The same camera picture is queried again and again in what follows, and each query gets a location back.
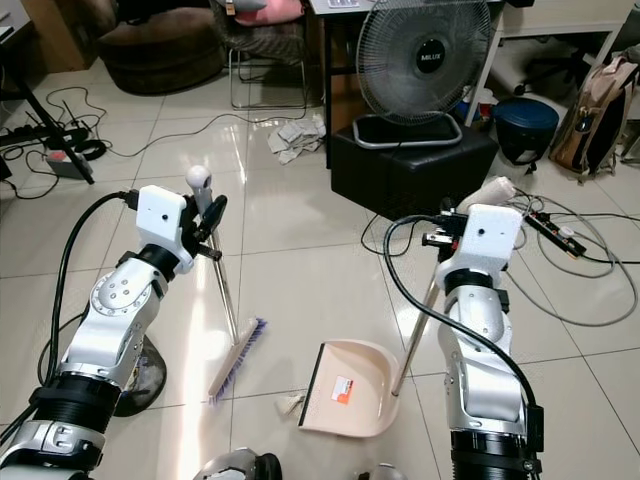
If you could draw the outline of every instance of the backpack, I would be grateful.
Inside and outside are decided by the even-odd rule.
[[[587,77],[551,145],[549,158],[580,174],[615,171],[615,148],[624,131],[638,65],[617,57]]]

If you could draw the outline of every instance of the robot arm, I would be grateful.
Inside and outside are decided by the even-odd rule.
[[[436,288],[446,294],[445,314],[508,355],[513,336],[508,297],[497,287],[521,220],[511,209],[471,206],[455,252],[435,272]],[[448,249],[452,243],[440,246]],[[526,480],[537,475],[539,447],[527,448],[531,422],[513,370],[494,352],[448,325],[440,325],[438,341],[447,361],[454,476]]]
[[[198,193],[196,201],[155,186],[140,190],[136,225],[144,246],[92,289],[56,378],[34,392],[33,419],[0,458],[3,480],[84,480],[99,465],[104,433],[168,283],[188,273],[198,253],[215,253],[202,242],[219,224],[226,198],[212,202],[210,190]]]

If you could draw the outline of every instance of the pink cushion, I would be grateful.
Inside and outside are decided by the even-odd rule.
[[[304,15],[300,0],[267,0],[267,6],[257,12],[237,12],[236,21],[245,27],[291,22]]]

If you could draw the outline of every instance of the electric fan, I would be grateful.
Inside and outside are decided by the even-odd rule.
[[[378,0],[358,41],[362,95],[374,115],[353,122],[367,149],[455,145],[448,112],[473,86],[489,50],[485,0]]]

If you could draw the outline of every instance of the beige dustpan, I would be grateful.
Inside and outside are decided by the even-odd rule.
[[[298,426],[349,437],[384,432],[398,414],[391,394],[398,361],[387,349],[359,340],[323,343]]]

